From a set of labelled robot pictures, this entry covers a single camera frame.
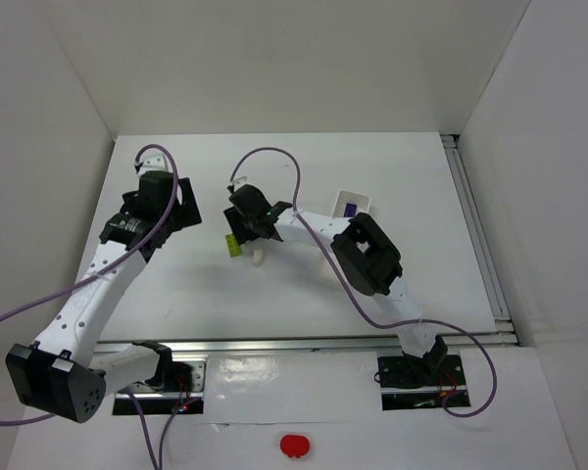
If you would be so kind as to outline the large green lego brick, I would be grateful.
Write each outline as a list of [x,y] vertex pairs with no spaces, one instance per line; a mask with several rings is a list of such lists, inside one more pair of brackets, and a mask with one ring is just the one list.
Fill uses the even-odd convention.
[[237,258],[243,255],[243,251],[233,234],[227,234],[225,236],[225,243],[231,258]]

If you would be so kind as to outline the blue lego brick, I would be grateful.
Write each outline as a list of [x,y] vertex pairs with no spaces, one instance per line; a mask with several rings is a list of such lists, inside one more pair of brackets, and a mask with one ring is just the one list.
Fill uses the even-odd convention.
[[357,205],[352,203],[347,203],[344,208],[344,216],[345,217],[354,217],[357,214]]

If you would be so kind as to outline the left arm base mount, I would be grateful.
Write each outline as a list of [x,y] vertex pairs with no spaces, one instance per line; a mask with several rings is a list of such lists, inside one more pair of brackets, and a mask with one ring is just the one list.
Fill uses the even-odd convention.
[[204,412],[206,372],[205,359],[175,361],[163,386],[136,382],[127,389],[145,416],[170,415],[175,410],[181,415],[199,415]]

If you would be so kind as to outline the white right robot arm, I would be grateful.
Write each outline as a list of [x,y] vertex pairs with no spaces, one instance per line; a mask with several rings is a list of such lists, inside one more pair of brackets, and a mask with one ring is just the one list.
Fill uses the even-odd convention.
[[369,214],[330,217],[296,211],[290,203],[269,203],[250,184],[229,185],[228,191],[231,207],[224,216],[238,244],[266,239],[319,248],[355,301],[372,299],[382,314],[400,323],[397,336],[412,373],[430,375],[438,369],[448,348],[425,324],[403,279],[399,250]]

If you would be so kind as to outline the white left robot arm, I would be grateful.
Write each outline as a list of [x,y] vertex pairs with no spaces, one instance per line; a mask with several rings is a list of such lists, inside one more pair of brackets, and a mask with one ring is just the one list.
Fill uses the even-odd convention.
[[172,154],[150,144],[134,161],[135,190],[99,235],[89,267],[64,306],[27,346],[15,344],[6,367],[21,404],[76,423],[88,421],[104,397],[134,383],[161,390],[174,370],[172,351],[141,340],[95,358],[94,350],[132,282],[170,236],[201,223],[188,178]]

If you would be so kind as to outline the white lego piece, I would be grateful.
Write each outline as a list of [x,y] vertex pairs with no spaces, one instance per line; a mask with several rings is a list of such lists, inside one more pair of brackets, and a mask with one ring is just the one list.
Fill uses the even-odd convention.
[[263,249],[255,249],[252,254],[252,263],[254,266],[261,266],[265,260],[265,251]]

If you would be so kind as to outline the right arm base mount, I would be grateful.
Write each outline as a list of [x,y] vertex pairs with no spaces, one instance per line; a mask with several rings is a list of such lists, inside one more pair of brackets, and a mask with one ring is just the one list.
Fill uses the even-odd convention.
[[417,375],[402,355],[379,356],[373,380],[380,387],[383,411],[470,407],[463,363],[458,354],[447,355],[431,375]]

